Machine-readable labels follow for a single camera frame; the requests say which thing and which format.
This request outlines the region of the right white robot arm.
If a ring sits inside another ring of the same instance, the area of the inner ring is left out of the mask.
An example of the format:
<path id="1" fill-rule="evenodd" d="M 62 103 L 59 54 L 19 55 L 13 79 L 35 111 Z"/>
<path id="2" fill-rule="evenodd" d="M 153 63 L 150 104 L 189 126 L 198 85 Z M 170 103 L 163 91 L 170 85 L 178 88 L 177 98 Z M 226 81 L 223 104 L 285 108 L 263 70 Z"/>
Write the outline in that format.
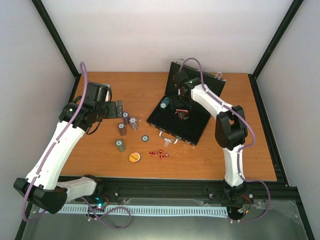
<path id="1" fill-rule="evenodd" d="M 200 104 L 215 119 L 214 136 L 225 162 L 224 197 L 230 203 L 237 201 L 245 191 L 243 147 L 248 128 L 243 122 L 244 109 L 226 103 L 201 78 L 191 79 L 184 70 L 175 73 L 173 81 L 181 100 Z"/>

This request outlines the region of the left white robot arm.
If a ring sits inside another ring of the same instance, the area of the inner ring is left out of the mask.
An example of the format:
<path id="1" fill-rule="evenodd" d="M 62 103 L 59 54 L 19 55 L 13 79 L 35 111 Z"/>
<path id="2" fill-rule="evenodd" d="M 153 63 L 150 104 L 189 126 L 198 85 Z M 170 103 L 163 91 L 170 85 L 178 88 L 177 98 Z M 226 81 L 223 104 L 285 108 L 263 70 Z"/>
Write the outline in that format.
<path id="1" fill-rule="evenodd" d="M 15 180 L 14 189 L 26 201 L 50 214 L 83 196 L 95 202 L 101 200 L 104 187 L 98 177 L 87 174 L 65 182 L 58 179 L 77 142 L 85 134 L 91 134 L 94 123 L 118 117 L 117 109 L 109 84 L 88 83 L 86 92 L 63 108 L 45 152 L 25 178 Z"/>

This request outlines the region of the black poker set case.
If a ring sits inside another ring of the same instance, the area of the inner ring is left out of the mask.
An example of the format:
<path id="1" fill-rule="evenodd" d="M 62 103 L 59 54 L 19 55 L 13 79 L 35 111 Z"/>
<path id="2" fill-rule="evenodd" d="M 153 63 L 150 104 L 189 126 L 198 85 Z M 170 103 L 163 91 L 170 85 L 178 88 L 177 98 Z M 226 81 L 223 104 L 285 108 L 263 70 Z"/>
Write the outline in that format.
<path id="1" fill-rule="evenodd" d="M 179 140 L 196 146 L 211 118 L 199 103 L 180 98 L 174 75 L 181 64 L 171 62 L 164 96 L 146 122 Z"/>

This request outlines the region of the triangular all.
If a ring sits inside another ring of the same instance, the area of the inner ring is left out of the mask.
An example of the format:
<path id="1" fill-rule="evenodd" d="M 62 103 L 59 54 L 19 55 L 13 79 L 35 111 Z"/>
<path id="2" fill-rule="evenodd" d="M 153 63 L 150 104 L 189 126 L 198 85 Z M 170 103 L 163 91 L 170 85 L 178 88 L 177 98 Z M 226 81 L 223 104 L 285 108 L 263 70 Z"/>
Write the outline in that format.
<path id="1" fill-rule="evenodd" d="M 175 114 L 181 119 L 185 114 L 189 114 L 189 111 L 186 109 L 176 109 Z"/>

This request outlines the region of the single blue poker chip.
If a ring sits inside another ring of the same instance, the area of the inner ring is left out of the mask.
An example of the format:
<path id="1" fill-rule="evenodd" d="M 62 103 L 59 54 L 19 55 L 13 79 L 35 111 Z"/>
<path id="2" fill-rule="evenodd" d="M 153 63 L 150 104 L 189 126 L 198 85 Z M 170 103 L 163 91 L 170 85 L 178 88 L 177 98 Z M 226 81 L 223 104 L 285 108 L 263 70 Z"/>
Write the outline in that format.
<path id="1" fill-rule="evenodd" d="M 149 140 L 149 137 L 148 137 L 147 135 L 143 135 L 143 136 L 141 137 L 141 140 L 142 140 L 143 142 L 147 142 L 147 141 Z"/>

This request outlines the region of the blue chip stack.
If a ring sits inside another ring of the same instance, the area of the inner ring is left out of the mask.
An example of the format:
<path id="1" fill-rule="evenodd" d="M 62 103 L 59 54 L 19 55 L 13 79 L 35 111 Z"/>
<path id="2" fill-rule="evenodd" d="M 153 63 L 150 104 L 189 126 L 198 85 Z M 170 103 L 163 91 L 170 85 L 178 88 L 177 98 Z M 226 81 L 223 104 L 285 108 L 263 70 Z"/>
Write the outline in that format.
<path id="1" fill-rule="evenodd" d="M 159 104 L 161 109 L 167 108 L 167 106 L 170 104 L 170 98 L 169 97 L 164 97 L 161 103 Z"/>

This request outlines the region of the clear round dealer button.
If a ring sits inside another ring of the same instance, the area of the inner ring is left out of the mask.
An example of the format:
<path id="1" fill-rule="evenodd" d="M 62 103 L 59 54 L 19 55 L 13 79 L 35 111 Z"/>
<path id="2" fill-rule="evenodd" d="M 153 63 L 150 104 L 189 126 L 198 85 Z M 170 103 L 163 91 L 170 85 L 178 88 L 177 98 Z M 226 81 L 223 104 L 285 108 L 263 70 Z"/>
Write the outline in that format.
<path id="1" fill-rule="evenodd" d="M 189 116 L 190 116 L 190 114 L 187 113 L 181 118 L 181 120 L 187 120 L 189 118 Z"/>

